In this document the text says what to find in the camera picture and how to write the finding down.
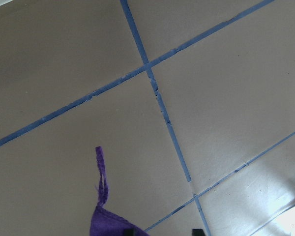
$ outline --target blue painter's tape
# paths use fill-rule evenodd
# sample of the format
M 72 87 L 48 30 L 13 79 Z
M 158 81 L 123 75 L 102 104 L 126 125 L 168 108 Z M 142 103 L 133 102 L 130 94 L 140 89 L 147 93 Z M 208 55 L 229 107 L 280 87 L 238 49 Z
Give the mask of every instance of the blue painter's tape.
M 133 19 L 132 14 L 131 14 L 131 11 L 130 11 L 128 2 L 127 2 L 127 0 L 120 0 L 120 3 L 121 3 L 121 6 L 122 6 L 122 9 L 124 11 L 124 14 L 126 16 L 126 19 L 128 21 L 128 24 L 129 24 L 130 30 L 132 32 L 133 38 L 134 38 L 134 40 L 135 40 L 135 42 L 137 44 L 138 51 L 140 53 L 142 62 L 144 64 L 148 64 L 148 57 L 147 57 L 146 51 L 144 49 L 142 40 L 140 38 L 140 35 L 139 35 L 139 32 L 138 32 L 137 26 L 136 26 L 136 24 L 134 22 L 134 19 Z M 158 85 L 157 85 L 156 79 L 154 77 L 154 74 L 152 72 L 152 69 L 151 68 L 146 68 L 146 72 L 147 72 L 147 76 L 150 78 L 150 82 L 151 82 L 151 85 L 152 85 L 154 94 L 156 96 L 158 105 L 159 105 L 159 107 L 161 109 L 161 112 L 163 114 L 165 123 L 167 125 L 167 129 L 168 129 L 168 131 L 169 131 L 169 133 L 171 135 L 171 138 L 172 138 L 174 147 L 176 149 L 178 158 L 180 160 L 182 169 L 183 169 L 183 171 L 185 173 L 185 176 L 187 178 L 187 181 L 190 182 L 191 181 L 191 176 L 190 176 L 189 170 L 188 170 L 187 165 L 186 165 L 186 162 L 185 162 L 185 160 L 183 158 L 183 155 L 182 155 L 182 152 L 181 152 L 181 149 L 180 149 L 180 146 L 179 146 L 179 143 L 178 143 L 176 134 L 175 134 L 174 129 L 173 129 L 173 126 L 171 124 L 171 121 L 170 121 L 168 112 L 166 110 L 165 104 L 163 102 L 162 96 L 161 96 L 160 92 L 158 91 Z
M 91 92 L 88 95 L 86 95 L 84 97 L 81 97 L 80 99 L 78 99 L 78 100 L 76 100 L 76 101 L 74 101 L 74 102 L 72 102 L 72 103 L 70 103 L 70 104 L 68 104 L 68 105 L 66 105 L 66 106 L 52 112 L 52 113 L 50 113 L 49 115 L 46 115 L 45 117 L 42 117 L 41 119 L 39 119 L 39 120 L 37 120 L 37 121 L 35 121 L 35 122 L 21 128 L 21 129 L 19 129 L 18 131 L 16 131 L 16 132 L 14 132 L 14 133 L 0 139 L 0 147 L 2 145 L 6 144 L 7 142 L 9 142 L 9 141 L 11 141 L 11 140 L 13 140 L 13 139 L 27 133 L 27 132 L 35 129 L 36 127 L 42 125 L 43 123 L 48 122 L 51 119 L 53 119 L 53 118 L 65 113 L 65 112 L 69 111 L 70 109 L 72 109 L 72 108 L 74 108 L 76 106 L 79 106 L 84 102 L 87 102 L 87 101 L 91 100 L 93 96 L 98 96 L 98 95 L 106 92 L 107 90 L 112 89 L 112 88 L 120 85 L 121 83 L 133 78 L 134 76 L 140 74 L 143 71 L 144 71 L 143 67 L 140 67 L 140 68 L 128 73 L 127 75 L 125 75 L 125 76 L 123 76 L 123 77 L 121 77 L 121 78 L 119 78 L 119 79 L 117 79 L 117 80 L 115 80 L 115 81 L 113 81 L 113 82 L 99 88 L 98 90 L 96 90 L 94 92 Z
M 142 40 L 140 38 L 137 26 L 136 26 L 136 24 L 134 22 L 132 13 L 131 13 L 129 5 L 128 5 L 128 2 L 127 2 L 127 0 L 120 0 L 120 3 L 121 3 L 121 6 L 122 6 L 122 9 L 123 9 L 123 12 L 124 12 L 124 14 L 126 16 L 129 27 L 131 29 L 131 33 L 132 33 L 132 36 L 134 38 L 134 41 L 137 44 L 137 48 L 138 48 L 138 51 L 139 51 L 140 56 L 142 58 L 143 64 L 147 64 L 148 63 L 148 57 L 147 57 L 146 51 L 144 49 Z
M 264 0 L 264 1 L 260 2 L 259 4 L 257 4 L 257 5 L 255 5 L 253 7 L 249 8 L 249 9 L 247 9 L 247 10 L 241 12 L 241 13 L 239 13 L 236 17 L 230 19 L 229 21 L 222 22 L 222 23 L 220 23 L 220 24 L 212 27 L 211 29 L 209 29 L 209 30 L 207 30 L 207 31 L 199 34 L 198 36 L 196 36 L 196 37 L 190 39 L 189 41 L 181 44 L 177 48 L 172 49 L 169 52 L 161 55 L 160 57 L 152 60 L 151 62 L 149 62 L 147 58 L 141 56 L 142 57 L 142 60 L 144 61 L 144 65 L 143 66 L 141 66 L 141 67 L 135 69 L 134 71 L 128 73 L 124 77 L 121 77 L 121 78 L 117 79 L 115 82 L 112 82 L 112 83 L 110 83 L 110 84 L 108 84 L 108 85 L 100 88 L 99 90 L 102 90 L 102 92 L 105 92 L 106 90 L 111 89 L 111 88 L 113 88 L 113 87 L 115 87 L 115 86 L 123 83 L 124 81 L 126 81 L 128 79 L 131 79 L 132 77 L 140 74 L 141 72 L 147 71 L 148 69 L 152 68 L 153 66 L 161 63 L 162 61 L 164 61 L 164 60 L 166 60 L 166 59 L 168 59 L 170 57 L 172 57 L 177 52 L 179 52 L 181 50 L 184 50 L 185 48 L 189 47 L 190 45 L 195 44 L 196 42 L 199 42 L 200 40 L 202 40 L 205 37 L 213 34 L 214 32 L 216 32 L 216 31 L 224 28 L 225 26 L 227 26 L 227 25 L 229 25 L 229 24 L 231 24 L 231 23 L 233 23 L 233 22 L 235 22 L 235 21 L 243 18 L 244 16 L 246 16 L 246 15 L 248 15 L 248 14 L 250 14 L 250 13 L 252 13 L 252 12 L 254 12 L 254 11 L 260 9 L 260 8 L 262 8 L 263 6 L 266 6 L 267 4 L 269 4 L 269 3 L 273 2 L 273 1 L 274 0 Z M 140 48 L 139 49 L 140 51 L 144 51 L 143 45 L 142 45 L 142 47 L 141 47 L 141 45 L 139 45 L 138 48 Z M 157 87 L 157 85 L 156 84 L 154 85 L 153 83 L 154 82 L 151 81 L 151 84 L 152 84 L 153 88 Z M 10 135 L 8 135 L 8 136 L 0 139 L 0 146 L 6 144 L 7 142 L 9 142 L 9 141 L 11 141 L 11 140 L 13 140 L 13 139 L 21 136 L 21 135 L 23 135 L 23 134 L 25 134 L 25 133 L 33 130 L 33 129 L 35 129 L 36 127 L 38 127 L 38 126 L 42 125 L 43 123 L 45 123 L 45 122 L 53 119 L 54 117 L 57 117 L 57 116 L 63 114 L 64 112 L 72 109 L 73 107 L 76 107 L 76 106 L 84 103 L 85 101 L 87 101 L 85 99 L 88 99 L 88 98 L 86 98 L 88 95 L 86 95 L 85 97 L 82 97 L 82 98 L 76 100 L 73 103 L 70 103 L 69 105 L 67 105 L 67 106 L 65 106 L 63 108 L 60 108 L 59 110 L 57 110 L 57 111 L 55 111 L 55 112 L 53 112 L 53 113 L 51 113 L 51 114 L 49 114 L 49 115 L 47 115 L 45 117 L 43 117 L 43 118 L 41 118 L 41 119 L 33 122 L 32 124 L 27 125 L 26 127 L 23 127 L 22 129 L 20 129 L 18 131 L 16 131 L 16 132 L 14 132 L 14 133 L 12 133 L 12 134 L 10 134 Z
M 295 135 L 295 131 L 293 133 L 291 133 L 290 135 L 286 136 L 285 138 L 281 139 L 280 141 L 278 141 L 276 144 L 272 145 L 268 149 L 264 150 L 263 152 L 261 152 L 260 154 L 258 154 L 257 156 L 255 156 L 254 158 L 252 158 L 251 160 L 249 160 L 247 163 L 243 164 L 242 166 L 240 166 L 239 168 L 237 168 L 236 170 L 234 170 L 233 172 L 229 173 L 228 175 L 226 175 L 225 177 L 223 177 L 222 179 L 220 179 L 219 181 L 217 181 L 210 188 L 207 188 L 205 191 L 203 191 L 202 193 L 198 194 L 197 196 L 200 197 L 203 194 L 207 193 L 208 191 L 210 191 L 211 189 L 213 189 L 214 187 L 216 187 L 217 185 L 219 185 L 223 181 L 227 180 L 230 176 L 232 176 L 233 174 L 239 172 L 240 170 L 242 170 L 243 168 L 245 168 L 246 166 L 248 166 L 252 162 L 256 161 L 257 159 L 259 159 L 260 157 L 262 157 L 263 155 L 265 155 L 267 152 L 271 151 L 276 146 L 280 145 L 281 143 L 283 143 L 284 141 L 286 141 L 287 139 L 289 139 L 290 137 L 292 137 L 294 135 Z
M 208 224 L 207 224 L 207 220 L 206 220 L 206 217 L 205 217 L 205 214 L 203 213 L 203 210 L 202 210 L 202 207 L 200 205 L 200 201 L 199 201 L 199 198 L 195 198 L 195 202 L 196 202 L 196 205 L 198 207 L 198 210 L 199 210 L 199 213 L 200 213 L 200 216 L 202 218 L 202 221 L 203 221 L 203 224 L 205 225 L 205 228 L 206 228 L 206 234 L 208 236 L 211 236 L 211 231 L 208 227 Z
M 249 162 L 245 163 L 244 165 L 242 165 L 241 167 L 237 168 L 235 171 L 229 173 L 228 175 L 226 175 L 225 177 L 223 177 L 222 179 L 220 179 L 219 181 L 217 181 L 214 185 L 212 185 L 210 188 L 207 188 L 205 191 L 201 192 L 198 195 L 194 195 L 194 197 L 192 199 L 190 199 L 189 201 L 187 201 L 185 204 L 183 204 L 182 206 L 178 207 L 177 209 L 182 209 L 183 207 L 187 206 L 188 204 L 192 203 L 193 201 L 195 201 L 197 198 L 201 197 L 202 195 L 204 195 L 205 193 L 207 193 L 208 191 L 212 190 L 214 187 L 218 186 L 220 183 L 222 183 L 223 181 L 227 180 L 230 176 L 234 175 L 235 173 L 237 173 L 239 170 L 243 169 L 244 167 L 248 166 L 248 163 L 252 163 L 253 161 L 257 160 L 258 158 L 260 158 L 261 156 L 263 156 L 264 154 L 266 154 L 267 152 L 269 152 L 270 150 L 274 149 L 276 146 L 278 146 L 279 144 L 283 143 L 284 141 L 286 141 L 287 139 L 289 139 L 290 137 L 292 137 L 293 135 L 295 135 L 295 131 L 293 133 L 291 133 L 290 135 L 286 136 L 285 138 L 281 139 L 280 141 L 278 141 L 276 144 L 272 145 L 271 147 L 269 147 L 268 149 L 266 149 L 265 151 L 261 152 L 260 154 L 258 154 L 257 156 L 255 156 L 254 158 L 252 158 Z M 157 226 L 158 224 L 160 224 L 162 221 L 168 219 L 169 217 L 171 217 L 173 215 L 173 212 L 169 213 L 167 216 L 165 216 L 164 218 L 162 218 L 161 220 L 157 221 L 155 224 L 151 225 L 150 227 L 147 228 L 147 230 L 150 230 L 152 228 L 154 228 L 155 226 Z
M 288 207 L 286 210 L 284 210 L 283 212 L 279 213 L 278 215 L 276 215 L 275 217 L 273 217 L 272 219 L 268 220 L 264 225 L 260 226 L 259 228 L 257 228 L 257 230 L 255 230 L 252 234 L 250 234 L 249 236 L 254 235 L 256 232 L 258 232 L 260 229 L 262 229 L 264 226 L 266 226 L 267 224 L 269 224 L 272 220 L 276 219 L 278 216 L 282 215 L 283 213 L 285 213 L 286 211 L 292 209 L 293 207 L 295 207 L 295 204 Z
M 180 46 L 178 46 L 177 48 L 174 48 L 172 50 L 170 50 L 169 52 L 161 55 L 160 57 L 152 60 L 150 63 L 149 63 L 149 66 L 150 67 L 153 67 L 159 63 L 161 63 L 162 61 L 172 57 L 173 55 L 175 55 L 176 53 L 180 52 L 181 50 L 184 50 L 186 49 L 187 47 L 199 42 L 200 40 L 210 36 L 211 34 L 219 31 L 220 29 L 230 25 L 231 23 L 234 23 L 235 21 L 238 21 L 239 19 L 253 13 L 254 11 L 268 5 L 269 3 L 273 2 L 275 0 L 264 0 L 254 6 L 252 6 L 251 8 L 247 9 L 247 10 L 244 10 L 243 12 L 239 13 L 238 15 L 236 15 L 235 17 L 233 17 L 232 19 L 228 20 L 228 21 L 225 21 L 225 22 L 222 22 L 222 23 L 219 23 L 218 25 L 208 29 L 207 31 L 197 35 L 196 37 L 188 40 L 187 42 L 181 44 Z

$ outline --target black object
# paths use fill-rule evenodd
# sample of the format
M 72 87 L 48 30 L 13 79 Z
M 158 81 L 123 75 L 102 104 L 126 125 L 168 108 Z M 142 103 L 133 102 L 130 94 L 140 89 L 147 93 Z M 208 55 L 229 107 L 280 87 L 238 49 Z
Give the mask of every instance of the black object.
M 123 230 L 123 235 L 122 236 L 134 236 L 134 229 L 127 229 L 127 230 Z
M 128 230 L 123 230 L 122 236 L 135 236 L 134 234 L 135 234 L 134 229 L 128 229 Z M 203 229 L 193 229 L 192 236 L 206 236 L 206 235 Z
M 206 236 L 203 229 L 193 229 L 192 236 Z

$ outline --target beige floor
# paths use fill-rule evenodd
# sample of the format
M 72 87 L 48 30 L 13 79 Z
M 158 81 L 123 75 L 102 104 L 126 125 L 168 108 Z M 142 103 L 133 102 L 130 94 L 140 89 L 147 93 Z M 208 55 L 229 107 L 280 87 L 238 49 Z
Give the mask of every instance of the beige floor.
M 156 62 L 259 2 L 128 4 Z M 105 208 L 151 236 L 289 235 L 256 230 L 295 205 L 295 0 L 162 59 L 153 91 L 116 0 L 0 6 L 0 236 L 88 235 L 96 146 Z

